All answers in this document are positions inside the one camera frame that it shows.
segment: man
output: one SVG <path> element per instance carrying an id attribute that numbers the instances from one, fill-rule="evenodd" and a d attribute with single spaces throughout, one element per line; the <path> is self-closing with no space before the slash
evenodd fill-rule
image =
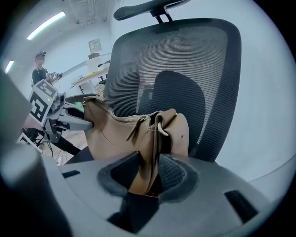
<path id="1" fill-rule="evenodd" d="M 52 84 L 55 80 L 58 80 L 60 77 L 58 75 L 52 78 L 52 74 L 48 74 L 47 69 L 42 67 L 42 64 L 44 64 L 45 54 L 46 52 L 41 51 L 39 54 L 35 56 L 36 68 L 33 70 L 33 73 L 32 73 L 34 85 L 41 80 L 46 80 L 50 84 Z"/>

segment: floor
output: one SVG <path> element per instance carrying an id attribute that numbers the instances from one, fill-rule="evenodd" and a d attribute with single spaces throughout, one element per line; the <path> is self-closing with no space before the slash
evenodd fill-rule
<path id="1" fill-rule="evenodd" d="M 83 131 L 64 131 L 62 137 L 71 142 L 74 146 L 79 149 L 83 149 L 87 146 L 86 138 Z M 63 165 L 69 161 L 73 155 L 57 148 L 53 144 L 50 144 L 53 151 L 53 158 L 58 163 L 58 165 Z M 52 156 L 49 146 L 45 143 L 43 147 L 40 148 L 43 151 L 43 154 L 47 156 Z"/>

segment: ceiling light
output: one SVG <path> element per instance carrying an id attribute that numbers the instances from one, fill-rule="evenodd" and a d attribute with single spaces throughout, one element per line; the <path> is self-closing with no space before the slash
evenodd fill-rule
<path id="1" fill-rule="evenodd" d="M 48 19 L 45 21 L 42 25 L 40 25 L 36 30 L 34 30 L 28 37 L 27 39 L 31 40 L 33 39 L 40 31 L 42 31 L 45 27 L 49 26 L 51 23 L 55 22 L 59 18 L 65 16 L 64 12 L 60 12 L 59 14 L 53 16 L 52 18 Z"/>
<path id="2" fill-rule="evenodd" d="M 5 73 L 8 73 L 8 71 L 9 71 L 9 69 L 11 68 L 11 66 L 13 65 L 13 63 L 14 63 L 14 60 L 11 60 L 9 63 L 8 63 L 8 65 L 6 66 L 6 68 L 5 68 Z"/>

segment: desk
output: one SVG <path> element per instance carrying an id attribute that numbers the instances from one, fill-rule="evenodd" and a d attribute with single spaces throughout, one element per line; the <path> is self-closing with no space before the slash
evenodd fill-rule
<path id="1" fill-rule="evenodd" d="M 100 70 L 100 71 L 97 71 L 97 72 L 94 72 L 94 73 L 92 73 L 90 75 L 87 75 L 85 77 L 80 78 L 77 81 L 74 81 L 72 83 L 72 86 L 78 87 L 79 90 L 81 91 L 81 93 L 84 94 L 83 89 L 81 88 L 81 85 L 84 84 L 84 83 L 87 83 L 88 86 L 91 89 L 91 91 L 90 92 L 87 92 L 87 93 L 95 93 L 96 94 L 96 90 L 95 90 L 95 88 L 94 88 L 94 86 L 92 84 L 91 79 L 99 78 L 101 76 L 104 76 L 105 74 L 108 73 L 108 71 L 109 71 L 109 68 L 103 69 L 103 70 Z"/>

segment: zipper pull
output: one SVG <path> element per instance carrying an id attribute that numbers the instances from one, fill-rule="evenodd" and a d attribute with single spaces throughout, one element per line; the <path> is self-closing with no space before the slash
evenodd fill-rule
<path id="1" fill-rule="evenodd" d="M 147 118 L 148 118 L 148 116 L 141 116 L 137 120 L 136 124 L 133 126 L 131 132 L 129 133 L 128 137 L 126 138 L 126 141 L 130 140 L 130 138 L 135 134 L 137 129 L 140 127 L 141 123 L 144 122 Z"/>

